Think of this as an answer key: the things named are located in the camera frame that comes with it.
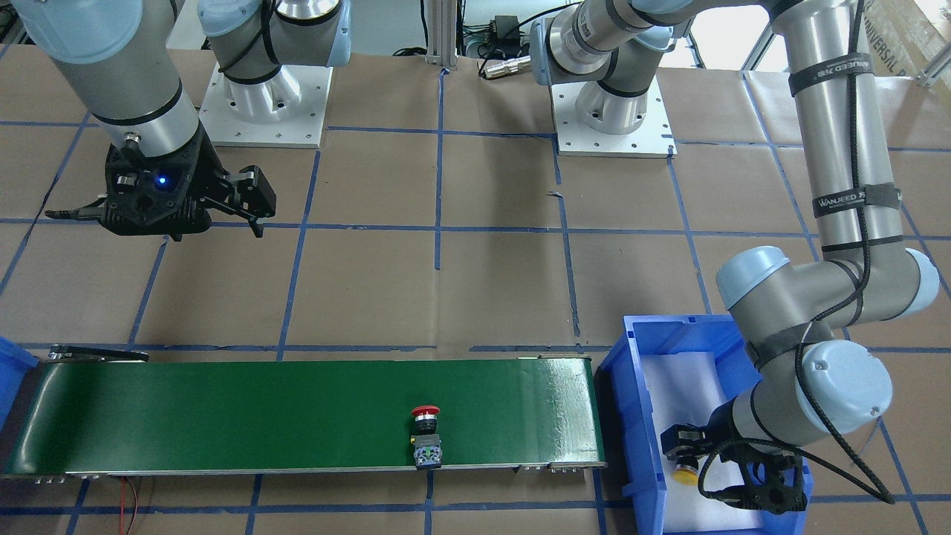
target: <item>robotic arm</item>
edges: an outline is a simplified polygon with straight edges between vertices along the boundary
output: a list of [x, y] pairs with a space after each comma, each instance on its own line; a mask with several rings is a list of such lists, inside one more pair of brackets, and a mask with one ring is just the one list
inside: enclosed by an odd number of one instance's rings
[[[579, 115], [605, 133], [629, 133], [663, 53], [650, 45], [666, 42], [661, 30], [669, 37], [670, 26], [700, 10], [749, 4], [767, 9], [786, 39], [823, 261], [793, 266], [765, 247], [720, 269], [720, 293], [763, 380], [714, 410], [705, 426], [666, 430], [661, 447], [679, 469], [699, 471], [705, 497], [779, 514], [805, 508], [802, 455], [815, 459], [799, 447], [831, 434], [876, 487], [864, 489], [890, 501], [842, 433], [888, 409], [891, 381], [881, 361], [835, 340], [832, 330], [922, 310], [935, 299], [939, 277], [925, 255], [902, 244], [901, 194], [861, 37], [862, 2], [588, 0], [535, 24], [535, 79], [587, 81]], [[717, 456], [740, 466], [744, 485], [703, 489]]]
[[238, 214], [261, 236], [277, 198], [261, 170], [228, 173], [165, 51], [173, 2], [85, 0], [14, 3], [29, 35], [52, 58], [112, 138], [107, 193], [47, 217], [98, 221], [120, 235], [203, 232], [209, 208]]
[[[47, 217], [98, 221], [120, 235], [204, 232], [210, 208], [259, 224], [277, 195], [256, 166], [229, 173], [165, 50], [174, 0], [15, 0], [29, 35], [112, 139], [107, 193]], [[350, 55], [348, 0], [203, 0], [233, 111], [253, 123], [301, 114], [285, 64], [332, 66]]]

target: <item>black cable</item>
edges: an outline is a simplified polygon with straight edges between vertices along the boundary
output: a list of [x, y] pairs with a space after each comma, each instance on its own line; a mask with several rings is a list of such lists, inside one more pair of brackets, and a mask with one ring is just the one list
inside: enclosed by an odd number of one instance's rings
[[424, 56], [426, 55], [426, 49], [422, 47], [409, 47], [407, 49], [399, 49], [393, 52], [393, 55], [395, 55], [396, 57]]
[[550, 10], [544, 10], [544, 11], [542, 11], [542, 12], [540, 12], [540, 13], [537, 13], [537, 14], [535, 14], [535, 15], [532, 15], [531, 17], [529, 17], [529, 18], [523, 20], [522, 22], [518, 23], [518, 26], [516, 26], [516, 27], [512, 28], [511, 30], [509, 30], [505, 35], [502, 35], [501, 37], [499, 37], [499, 38], [492, 44], [492, 47], [489, 49], [489, 52], [486, 53], [485, 59], [482, 60], [482, 65], [480, 65], [479, 68], [478, 68], [478, 75], [479, 75], [479, 77], [485, 78], [485, 66], [486, 66], [486, 64], [489, 63], [489, 56], [492, 55], [492, 52], [495, 51], [495, 49], [496, 49], [496, 47], [498, 46], [498, 44], [501, 43], [502, 41], [505, 41], [506, 39], [508, 39], [509, 36], [512, 35], [512, 33], [513, 33], [514, 31], [516, 31], [516, 30], [518, 30], [519, 28], [525, 26], [526, 24], [532, 22], [532, 21], [533, 21], [534, 19], [536, 19], [536, 18], [543, 17], [543, 16], [545, 16], [545, 15], [547, 15], [547, 14], [554, 13], [554, 12], [556, 12], [556, 11], [561, 11], [561, 10], [563, 10], [563, 9], [565, 9], [565, 8], [570, 7], [570, 6], [577, 6], [577, 5], [580, 4], [580, 3], [581, 3], [581, 2], [572, 2], [572, 3], [566, 4], [566, 5], [564, 5], [564, 6], [558, 6], [557, 8], [551, 8]]
[[251, 41], [249, 41], [248, 44], [240, 52], [238, 52], [237, 57], [229, 61], [223, 67], [218, 68], [218, 72], [225, 72], [226, 70], [238, 65], [238, 62], [243, 60], [247, 53], [258, 44], [258, 40], [261, 39], [262, 35], [264, 35], [265, 25], [270, 24], [271, 17], [274, 15], [274, 12], [278, 10], [278, 6], [281, 4], [281, 1], [282, 0], [271, 0], [271, 9], [267, 13], [265, 13], [267, 7], [264, 4], [261, 4], [261, 28], [258, 29], [258, 32], [254, 34], [254, 37], [251, 38]]
[[429, 28], [426, 27], [426, 0], [419, 0], [419, 21], [422, 22], [422, 39], [429, 48]]
[[456, 54], [465, 55], [464, 43], [463, 43], [463, 27], [462, 27], [462, 0], [456, 0]]
[[[782, 451], [788, 451], [789, 453], [793, 453], [795, 455], [805, 457], [809, 461], [812, 461], [813, 463], [819, 466], [822, 466], [823, 468], [827, 468], [828, 470], [831, 470], [832, 472], [834, 472], [835, 474], [839, 476], [842, 476], [843, 478], [848, 480], [850, 483], [864, 490], [865, 492], [871, 494], [872, 496], [876, 495], [876, 490], [868, 486], [865, 482], [863, 482], [859, 478], [853, 476], [852, 474], [846, 472], [845, 470], [839, 468], [838, 466], [833, 465], [832, 463], [823, 459], [822, 457], [809, 453], [808, 451], [805, 451], [804, 449], [793, 446], [792, 444], [775, 442], [771, 440], [751, 439], [746, 437], [740, 437], [740, 438], [730, 439], [720, 443], [719, 445], [717, 445], [717, 447], [715, 447], [710, 452], [709, 456], [704, 461], [703, 467], [700, 468], [700, 474], [697, 476], [697, 490], [700, 491], [701, 496], [708, 499], [715, 499], [714, 492], [710, 492], [704, 488], [704, 481], [707, 478], [707, 472], [709, 471], [710, 467], [713, 465], [713, 459], [715, 459], [717, 455], [722, 453], [728, 447], [737, 446], [740, 444], [749, 444], [751, 446], [775, 447], [777, 449], [781, 449]], [[888, 495], [888, 498], [891, 499], [891, 502], [889, 502], [890, 504], [895, 503], [894, 498], [892, 498], [890, 494]]]

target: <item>cable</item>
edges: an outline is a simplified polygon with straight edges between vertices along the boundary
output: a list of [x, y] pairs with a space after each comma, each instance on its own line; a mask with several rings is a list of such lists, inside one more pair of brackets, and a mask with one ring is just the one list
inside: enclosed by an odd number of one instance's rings
[[426, 27], [426, 0], [419, 0], [419, 21], [422, 22], [422, 39], [429, 48], [429, 28]]
[[572, 2], [572, 3], [566, 4], [566, 5], [564, 5], [564, 6], [558, 6], [557, 8], [551, 8], [550, 10], [544, 10], [544, 11], [542, 11], [542, 12], [540, 12], [540, 13], [537, 13], [537, 14], [535, 14], [535, 15], [532, 15], [531, 17], [529, 17], [529, 18], [525, 19], [524, 21], [518, 23], [518, 26], [516, 26], [516, 27], [512, 28], [511, 30], [509, 30], [505, 35], [502, 35], [501, 37], [499, 37], [499, 38], [495, 41], [495, 43], [492, 44], [492, 48], [491, 48], [491, 49], [489, 50], [489, 52], [486, 54], [485, 59], [482, 60], [482, 65], [480, 65], [479, 68], [478, 68], [478, 75], [479, 75], [479, 77], [480, 77], [480, 78], [485, 78], [485, 66], [486, 66], [486, 64], [489, 63], [489, 57], [488, 57], [488, 56], [492, 55], [492, 52], [495, 51], [495, 47], [498, 46], [498, 43], [500, 43], [500, 42], [505, 41], [506, 39], [508, 39], [509, 36], [512, 35], [512, 33], [513, 33], [514, 31], [516, 31], [516, 30], [518, 30], [519, 28], [525, 26], [526, 24], [532, 22], [532, 21], [533, 21], [534, 19], [536, 19], [536, 18], [543, 17], [543, 16], [545, 16], [545, 15], [547, 15], [547, 14], [554, 13], [554, 12], [556, 12], [556, 11], [561, 11], [561, 10], [567, 8], [567, 7], [570, 7], [570, 6], [577, 6], [578, 4], [581, 4], [581, 2]]
[[257, 33], [254, 34], [254, 37], [251, 38], [251, 41], [248, 42], [247, 46], [245, 46], [240, 52], [238, 52], [237, 57], [229, 61], [223, 67], [218, 68], [218, 72], [225, 72], [226, 70], [231, 69], [235, 65], [238, 65], [238, 62], [243, 60], [244, 57], [247, 55], [247, 53], [250, 52], [251, 49], [253, 49], [254, 46], [258, 44], [258, 40], [261, 39], [262, 35], [264, 35], [264, 29], [266, 25], [270, 24], [271, 17], [274, 16], [274, 12], [278, 10], [278, 6], [281, 4], [281, 1], [282, 0], [271, 0], [271, 9], [267, 13], [265, 13], [264, 11], [266, 10], [266, 7], [264, 6], [264, 4], [261, 4], [261, 10], [262, 10], [261, 28], [258, 30]]
[[[740, 437], [740, 438], [724, 441], [720, 443], [719, 445], [717, 445], [717, 447], [715, 447], [710, 452], [707, 459], [704, 461], [703, 467], [700, 468], [700, 474], [697, 476], [697, 490], [700, 491], [701, 496], [708, 499], [716, 499], [716, 497], [714, 496], [715, 492], [710, 492], [704, 488], [704, 481], [707, 478], [707, 472], [710, 470], [710, 467], [713, 465], [713, 459], [715, 459], [717, 455], [722, 453], [728, 447], [737, 446], [740, 444], [748, 444], [751, 446], [775, 447], [777, 449], [781, 449], [782, 451], [788, 451], [789, 453], [800, 455], [802, 457], [807, 458], [809, 461], [812, 461], [813, 463], [819, 466], [822, 466], [823, 468], [827, 468], [831, 470], [835, 474], [845, 478], [850, 483], [864, 490], [865, 492], [871, 494], [872, 496], [876, 496], [876, 490], [874, 488], [866, 485], [865, 482], [863, 482], [859, 478], [853, 476], [852, 474], [846, 472], [845, 470], [839, 468], [838, 466], [833, 465], [832, 463], [823, 459], [822, 457], [809, 453], [808, 451], [805, 451], [804, 449], [793, 446], [792, 444], [786, 444], [782, 442], [775, 442], [775, 441], [763, 440], [763, 439], [751, 439], [746, 437]], [[883, 500], [883, 501], [888, 502], [889, 504], [895, 503], [895, 499], [892, 498], [891, 494], [888, 495], [888, 498], [891, 501], [887, 501], [887, 500]]]
[[399, 49], [399, 50], [393, 52], [393, 55], [395, 55], [396, 57], [404, 57], [404, 56], [424, 56], [424, 55], [426, 55], [426, 53], [427, 53], [427, 52], [426, 52], [426, 49], [424, 49], [424, 48], [422, 48], [422, 47], [410, 47], [410, 48], [408, 48], [408, 49]]

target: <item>blue tape line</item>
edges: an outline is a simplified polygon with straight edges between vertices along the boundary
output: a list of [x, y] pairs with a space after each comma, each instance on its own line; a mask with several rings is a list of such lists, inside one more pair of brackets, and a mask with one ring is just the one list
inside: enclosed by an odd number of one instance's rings
[[[809, 227], [805, 224], [803, 211], [799, 209], [799, 203], [796, 201], [796, 195], [792, 191], [792, 185], [789, 183], [789, 177], [786, 176], [786, 170], [783, 168], [783, 163], [779, 159], [779, 151], [776, 150], [776, 146], [772, 142], [772, 136], [769, 135], [769, 129], [767, 128], [766, 120], [763, 118], [763, 113], [760, 111], [759, 104], [756, 103], [756, 96], [753, 95], [753, 90], [749, 86], [749, 80], [747, 80], [746, 73], [741, 72], [740, 78], [743, 80], [743, 87], [747, 91], [749, 102], [753, 105], [753, 112], [756, 114], [756, 120], [759, 121], [760, 129], [763, 131], [763, 135], [767, 139], [769, 152], [772, 153], [773, 162], [776, 163], [776, 169], [779, 170], [779, 176], [783, 179], [783, 186], [786, 188], [786, 194], [789, 196], [789, 202], [792, 203], [792, 209], [796, 212], [796, 219], [799, 220], [799, 227], [803, 230], [803, 234], [808, 234]], [[807, 241], [809, 243], [809, 250], [812, 251], [812, 259], [816, 262], [819, 262], [819, 251], [816, 250], [816, 245], [812, 243], [812, 240]]]
[[597, 528], [599, 535], [608, 535], [608, 519], [605, 515], [604, 491], [601, 489], [601, 468], [592, 470], [594, 484], [594, 503], [597, 507]]
[[0, 121], [0, 127], [66, 127], [79, 128], [82, 123], [41, 123], [37, 121]]
[[951, 152], [951, 149], [928, 149], [924, 147], [889, 147], [889, 152]]
[[533, 137], [539, 139], [554, 139], [553, 133], [545, 132], [477, 132], [472, 130], [443, 130], [446, 135], [462, 135], [474, 137]]
[[[908, 225], [911, 227], [911, 231], [915, 234], [915, 238], [918, 239], [919, 245], [922, 246], [922, 252], [926, 254], [929, 259], [931, 259], [931, 263], [935, 265], [935, 268], [937, 268], [938, 263], [935, 262], [935, 257], [931, 254], [931, 249], [928, 248], [928, 244], [924, 242], [922, 234], [918, 232], [918, 225], [915, 225], [915, 220], [911, 217], [911, 212], [908, 211], [908, 206], [906, 206], [905, 203], [902, 203], [902, 211], [904, 212], [905, 219], [908, 220]], [[944, 274], [941, 273], [940, 269], [938, 269], [938, 280], [941, 281], [941, 287], [944, 288], [944, 293], [947, 294], [948, 297], [951, 297], [951, 287], [948, 287], [947, 279], [944, 278]]]
[[40, 220], [40, 216], [43, 215], [43, 208], [47, 206], [47, 201], [49, 196], [53, 193], [53, 188], [56, 187], [56, 183], [59, 182], [63, 173], [66, 172], [66, 167], [69, 164], [69, 157], [72, 156], [76, 146], [79, 145], [79, 138], [83, 135], [83, 130], [86, 128], [86, 123], [89, 120], [89, 112], [87, 111], [86, 116], [83, 117], [83, 122], [80, 123], [79, 128], [76, 129], [76, 134], [72, 136], [72, 142], [69, 144], [69, 148], [66, 151], [66, 155], [63, 156], [63, 161], [60, 162], [60, 167], [56, 170], [56, 174], [53, 175], [53, 181], [49, 184], [47, 193], [43, 196], [43, 202], [40, 203], [40, 209], [36, 212], [36, 217], [33, 218], [32, 223], [27, 229], [27, 233], [24, 234], [23, 239], [20, 240], [20, 246], [17, 248], [16, 253], [13, 254], [13, 258], [10, 260], [10, 265], [7, 267], [7, 272], [4, 273], [3, 280], [0, 280], [0, 295], [3, 295], [3, 292], [7, 289], [7, 284], [10, 282], [10, 277], [13, 276], [13, 271], [16, 269], [16, 265], [19, 264], [20, 258], [23, 256], [23, 251], [27, 249], [27, 243], [29, 242], [30, 236], [33, 234], [33, 229], [36, 227], [36, 222]]
[[565, 213], [565, 199], [558, 197], [558, 212], [561, 217], [561, 243], [565, 249], [565, 269], [568, 274], [568, 300], [572, 304], [572, 327], [574, 336], [581, 336], [581, 322], [578, 319], [578, 297], [574, 291], [574, 265], [572, 263], [572, 244], [568, 232], [568, 214]]
[[885, 425], [884, 418], [879, 418], [878, 426], [882, 431], [882, 438], [885, 439], [885, 445], [888, 446], [888, 452], [891, 453], [892, 460], [895, 462], [895, 468], [898, 469], [898, 476], [902, 479], [902, 486], [904, 487], [905, 494], [908, 496], [908, 503], [911, 504], [911, 510], [915, 513], [915, 520], [918, 521], [918, 528], [921, 529], [922, 535], [928, 535], [928, 528], [924, 525], [922, 511], [918, 507], [918, 502], [915, 500], [915, 494], [911, 490], [911, 484], [908, 483], [908, 476], [904, 473], [902, 461], [898, 457], [898, 451], [895, 450], [895, 444], [892, 443], [891, 434], [888, 433], [888, 427]]
[[287, 287], [287, 304], [284, 306], [284, 319], [281, 322], [281, 338], [278, 341], [278, 362], [284, 360], [284, 351], [287, 345], [287, 330], [291, 325], [291, 314], [294, 312], [294, 297], [297, 293], [297, 280], [301, 272], [301, 257], [303, 244], [307, 236], [307, 221], [310, 219], [310, 209], [314, 204], [314, 190], [317, 188], [317, 175], [320, 169], [320, 151], [314, 153], [314, 165], [310, 171], [310, 185], [307, 187], [307, 200], [303, 206], [301, 217], [301, 232], [298, 234], [297, 249], [294, 252], [294, 266], [291, 269], [291, 282]]
[[[554, 168], [554, 183], [561, 185], [561, 167], [558, 165], [558, 140], [552, 137], [552, 164]], [[572, 305], [572, 327], [574, 336], [581, 336], [581, 321], [578, 319], [578, 297], [574, 289], [574, 264], [572, 262], [572, 243], [568, 228], [568, 211], [565, 208], [565, 198], [558, 196], [558, 217], [561, 220], [561, 243], [565, 249], [565, 269], [568, 276], [568, 300]]]
[[432, 225], [344, 225], [335, 223], [308, 223], [307, 228], [320, 230], [417, 230], [432, 232], [436, 230]]
[[951, 353], [951, 347], [869, 347], [868, 350], [879, 353]]
[[472, 346], [469, 347], [469, 352], [471, 353], [505, 353], [505, 352], [522, 352], [522, 353], [573, 353], [577, 350], [585, 351], [610, 351], [611, 346], [582, 346], [577, 344], [574, 346]]
[[132, 346], [135, 345], [135, 337], [138, 336], [139, 327], [142, 325], [142, 318], [146, 315], [146, 305], [148, 305], [148, 298], [152, 295], [152, 287], [155, 286], [155, 279], [159, 275], [159, 266], [162, 264], [162, 259], [165, 258], [165, 249], [167, 245], [168, 235], [165, 236], [162, 243], [159, 245], [159, 251], [155, 254], [155, 262], [152, 263], [152, 271], [148, 275], [146, 290], [142, 292], [142, 300], [139, 302], [139, 311], [136, 312], [135, 321], [132, 322], [132, 330], [128, 333], [126, 350], [131, 350]]
[[597, 502], [576, 500], [570, 502], [510, 502], [466, 503], [434, 505], [434, 511], [518, 511], [526, 509], [597, 509]]
[[448, 69], [439, 71], [439, 102], [437, 119], [437, 146], [436, 146], [436, 232], [433, 245], [433, 268], [439, 271], [442, 266], [442, 142], [445, 137], [443, 124], [445, 120], [445, 81]]
[[244, 535], [253, 535], [254, 521], [258, 513], [258, 500], [261, 498], [261, 481], [263, 476], [254, 476], [254, 489], [251, 491], [251, 507], [247, 513], [247, 524], [244, 526]]
[[436, 473], [426, 472], [426, 502], [423, 505], [423, 535], [433, 535], [433, 493], [436, 490]]
[[[440, 72], [439, 80], [442, 81], [443, 74]], [[378, 133], [421, 133], [421, 134], [444, 134], [472, 137], [536, 137], [542, 139], [553, 139], [554, 134], [548, 132], [480, 132], [475, 130], [447, 130], [442, 127], [442, 122], [436, 129], [391, 129], [386, 127], [327, 127], [328, 130], [349, 131], [349, 132], [378, 132]]]
[[[951, 501], [951, 495], [941, 500]], [[605, 509], [631, 509], [632, 504], [626, 500], [611, 500], [601, 504]], [[447, 505], [432, 505], [433, 511], [504, 511], [504, 510], [545, 510], [545, 509], [597, 509], [598, 502], [588, 500], [565, 502], [472, 502]], [[200, 506], [162, 506], [143, 505], [138, 514], [263, 514], [280, 513], [393, 513], [393, 512], [425, 512], [426, 504], [289, 504], [289, 505], [200, 505]], [[14, 506], [0, 507], [0, 517], [3, 516], [50, 516], [76, 513], [83, 515], [116, 515], [119, 507], [116, 505], [91, 506]]]
[[705, 139], [677, 139], [677, 145], [713, 145], [716, 147], [775, 147], [781, 149], [801, 149], [802, 145], [790, 144], [790, 143], [781, 143], [776, 144], [772, 143], [772, 140], [768, 142], [762, 141], [716, 141], [716, 140], [705, 140]]
[[704, 283], [704, 274], [700, 269], [700, 257], [697, 256], [697, 247], [693, 243], [693, 231], [690, 229], [690, 221], [687, 218], [687, 207], [684, 206], [684, 196], [680, 191], [680, 182], [677, 181], [677, 171], [673, 168], [673, 155], [667, 157], [667, 171], [670, 173], [670, 180], [673, 182], [673, 193], [677, 198], [677, 207], [680, 208], [680, 219], [684, 222], [684, 234], [687, 236], [687, 245], [690, 249], [690, 257], [693, 259], [693, 267], [697, 270], [697, 284], [700, 286], [700, 296], [704, 300], [704, 310], [707, 314], [712, 313], [710, 308], [710, 299], [707, 295], [707, 284]]
[[287, 345], [284, 349], [287, 351], [310, 351], [310, 352], [347, 352], [347, 351], [365, 351], [368, 353], [402, 351], [412, 352], [417, 349], [436, 349], [436, 346], [295, 346]]
[[[910, 498], [904, 494], [893, 494], [896, 502], [907, 502]], [[879, 501], [874, 496], [860, 494], [856, 496], [811, 496], [810, 504], [876, 504]]]
[[[300, 223], [268, 223], [266, 221], [260, 221], [259, 225], [264, 228], [300, 228]], [[240, 223], [238, 221], [215, 221], [211, 224], [214, 228], [247, 228], [247, 223]]]
[[69, 515], [69, 524], [66, 527], [66, 535], [73, 535], [76, 532], [76, 524], [79, 523], [79, 515], [83, 509], [83, 502], [86, 501], [86, 494], [89, 492], [89, 480], [83, 480], [79, 485], [79, 494], [76, 496], [76, 505], [73, 506]]
[[388, 129], [377, 127], [327, 127], [328, 130], [339, 130], [346, 132], [387, 132], [387, 133], [428, 133], [435, 134], [437, 130], [433, 129]]

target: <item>conveyor belt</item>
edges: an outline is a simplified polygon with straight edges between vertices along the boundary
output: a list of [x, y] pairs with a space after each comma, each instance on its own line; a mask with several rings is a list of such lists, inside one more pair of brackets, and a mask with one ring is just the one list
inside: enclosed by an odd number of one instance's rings
[[446, 468], [602, 466], [586, 358], [49, 365], [11, 475], [414, 469], [414, 406]]

